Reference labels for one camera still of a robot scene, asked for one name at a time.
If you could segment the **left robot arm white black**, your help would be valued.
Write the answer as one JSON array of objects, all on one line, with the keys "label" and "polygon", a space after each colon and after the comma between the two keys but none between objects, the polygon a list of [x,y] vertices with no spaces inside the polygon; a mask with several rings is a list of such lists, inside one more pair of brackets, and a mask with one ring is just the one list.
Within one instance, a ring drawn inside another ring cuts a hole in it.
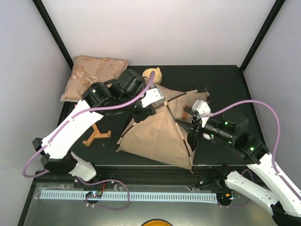
[{"label": "left robot arm white black", "polygon": [[98,187],[101,176],[93,163],[78,157],[71,151],[72,145],[88,128],[108,116],[128,112],[139,123],[154,115],[152,104],[160,99],[153,85],[155,74],[152,71],[145,81],[137,72],[126,69],[117,79],[90,85],[71,114],[51,134],[33,140],[44,167],[39,175],[70,174],[81,178],[91,188]]}]

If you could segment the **beige black pet tent fabric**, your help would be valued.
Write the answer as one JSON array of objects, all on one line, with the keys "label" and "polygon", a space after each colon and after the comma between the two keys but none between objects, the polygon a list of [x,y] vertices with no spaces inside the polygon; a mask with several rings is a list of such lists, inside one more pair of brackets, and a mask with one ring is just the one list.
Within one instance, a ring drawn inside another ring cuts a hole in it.
[{"label": "beige black pet tent fabric", "polygon": [[197,100],[209,102],[206,89],[181,92],[156,86],[165,101],[155,105],[156,114],[136,123],[131,120],[117,142],[117,152],[124,151],[141,157],[193,171],[195,148],[187,140],[188,133],[176,120],[192,122],[184,112]]}]

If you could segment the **beige patterned pillow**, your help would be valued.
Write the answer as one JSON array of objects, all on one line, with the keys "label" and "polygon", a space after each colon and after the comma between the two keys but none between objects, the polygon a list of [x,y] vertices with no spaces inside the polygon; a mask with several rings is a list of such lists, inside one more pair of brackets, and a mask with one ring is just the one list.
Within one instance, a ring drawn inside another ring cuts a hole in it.
[{"label": "beige patterned pillow", "polygon": [[125,71],[128,63],[128,60],[114,58],[96,58],[84,55],[74,57],[71,76],[60,100],[62,102],[78,102],[91,84],[117,79]]}]

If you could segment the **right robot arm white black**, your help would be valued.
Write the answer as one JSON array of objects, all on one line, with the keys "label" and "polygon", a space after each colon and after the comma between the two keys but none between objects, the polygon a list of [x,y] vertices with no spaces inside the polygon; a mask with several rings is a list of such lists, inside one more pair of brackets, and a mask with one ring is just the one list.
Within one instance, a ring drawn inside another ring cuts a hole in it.
[{"label": "right robot arm white black", "polygon": [[177,120],[177,123],[187,131],[189,141],[195,145],[201,135],[224,141],[234,153],[247,160],[247,167],[267,186],[263,188],[223,165],[214,177],[216,188],[238,191],[264,208],[278,226],[301,224],[300,190],[291,180],[284,182],[284,173],[273,168],[272,154],[261,140],[248,132],[249,120],[238,108],[225,111],[222,121],[203,117],[202,108],[185,107],[184,111],[192,115],[192,122]]}]

